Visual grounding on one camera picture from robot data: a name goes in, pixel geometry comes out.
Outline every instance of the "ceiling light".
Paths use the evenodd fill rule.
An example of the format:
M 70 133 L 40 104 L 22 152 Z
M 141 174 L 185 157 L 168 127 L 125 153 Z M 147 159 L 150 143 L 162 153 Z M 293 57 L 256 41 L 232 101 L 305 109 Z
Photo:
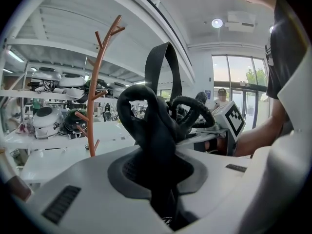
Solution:
M 12 73 L 13 73 L 12 71 L 10 71 L 10 70 L 6 70 L 6 69 L 3 69 L 3 71 L 8 72 L 8 73 L 10 73 L 10 74 L 12 74 Z
M 213 21 L 211 22 L 211 25 L 213 26 L 213 28 L 221 28 L 223 25 L 223 21 L 219 18 L 213 19 Z
M 9 50 L 9 55 L 19 62 L 24 62 L 21 58 L 19 58 L 16 54 L 14 54 L 11 50 Z

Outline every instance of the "black strap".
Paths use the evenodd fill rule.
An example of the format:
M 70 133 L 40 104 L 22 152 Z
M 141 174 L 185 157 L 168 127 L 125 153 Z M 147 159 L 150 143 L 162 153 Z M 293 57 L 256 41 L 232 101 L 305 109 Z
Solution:
M 170 102 L 172 102 L 176 97 L 182 95 L 182 84 L 176 51 L 170 42 L 157 46 L 150 51 L 145 64 L 145 85 L 151 88 L 157 95 L 160 71 L 165 57 L 173 76 L 170 97 Z

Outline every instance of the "copper branch coat rack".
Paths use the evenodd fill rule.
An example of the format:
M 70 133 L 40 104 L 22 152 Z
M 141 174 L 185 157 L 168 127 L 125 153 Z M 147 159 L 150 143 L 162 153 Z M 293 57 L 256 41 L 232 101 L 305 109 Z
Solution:
M 89 150 L 90 150 L 90 156 L 93 157 L 96 155 L 96 150 L 99 144 L 99 139 L 97 140 L 96 144 L 94 145 L 93 140 L 93 110 L 94 110 L 94 100 L 107 94 L 107 91 L 103 91 L 96 95 L 96 87 L 97 87 L 97 81 L 98 81 L 98 73 L 102 64 L 102 60 L 104 57 L 104 54 L 106 52 L 108 43 L 110 42 L 113 35 L 116 35 L 117 33 L 123 31 L 124 27 L 119 27 L 119 22 L 121 21 L 121 15 L 119 15 L 114 23 L 112 24 L 111 28 L 106 34 L 106 37 L 104 41 L 101 41 L 101 37 L 99 35 L 99 32 L 96 31 L 96 37 L 98 44 L 100 46 L 100 50 L 97 55 L 97 60 L 95 63 L 93 63 L 90 59 L 88 59 L 89 63 L 93 66 L 93 72 L 91 76 L 91 83 L 90 83 L 90 89 L 89 89 L 89 95 L 88 95 L 88 103 L 87 103 L 87 117 L 82 115 L 79 112 L 75 112 L 75 115 L 79 118 L 85 120 L 87 122 L 87 133 L 80 127 L 79 130 L 82 132 L 84 136 L 88 138 L 88 144 L 89 144 Z

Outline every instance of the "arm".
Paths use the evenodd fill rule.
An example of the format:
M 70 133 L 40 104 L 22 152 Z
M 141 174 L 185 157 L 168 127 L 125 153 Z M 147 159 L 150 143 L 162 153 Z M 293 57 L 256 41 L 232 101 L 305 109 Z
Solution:
M 284 121 L 285 109 L 279 100 L 274 99 L 272 114 L 267 121 L 240 136 L 235 156 L 252 155 L 258 148 L 272 145 Z

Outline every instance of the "person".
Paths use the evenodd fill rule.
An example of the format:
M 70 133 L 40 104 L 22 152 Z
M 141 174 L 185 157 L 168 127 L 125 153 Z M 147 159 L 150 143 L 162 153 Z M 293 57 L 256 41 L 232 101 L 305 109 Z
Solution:
M 226 95 L 227 95 L 227 92 L 225 88 L 220 88 L 218 90 L 218 99 L 214 101 L 215 103 L 214 110 L 217 109 L 218 107 L 222 107 L 226 104 L 229 104 L 229 101 L 226 100 Z
M 40 99 L 33 99 L 33 115 L 41 108 Z
M 274 29 L 265 47 L 269 65 L 267 95 L 273 99 L 273 108 L 266 122 L 240 136 L 233 147 L 235 156 L 252 155 L 258 148 L 272 145 L 278 137 L 293 130 L 277 94 L 299 66 L 309 44 L 299 19 L 285 0 L 245 1 L 264 5 L 274 12 Z M 218 150 L 225 151 L 226 146 L 225 140 L 218 139 Z
M 27 103 L 27 98 L 24 98 L 24 106 Z M 21 117 L 21 98 L 13 97 L 10 98 L 5 106 L 5 119 L 6 125 L 9 132 L 17 129 L 20 124 L 20 117 Z

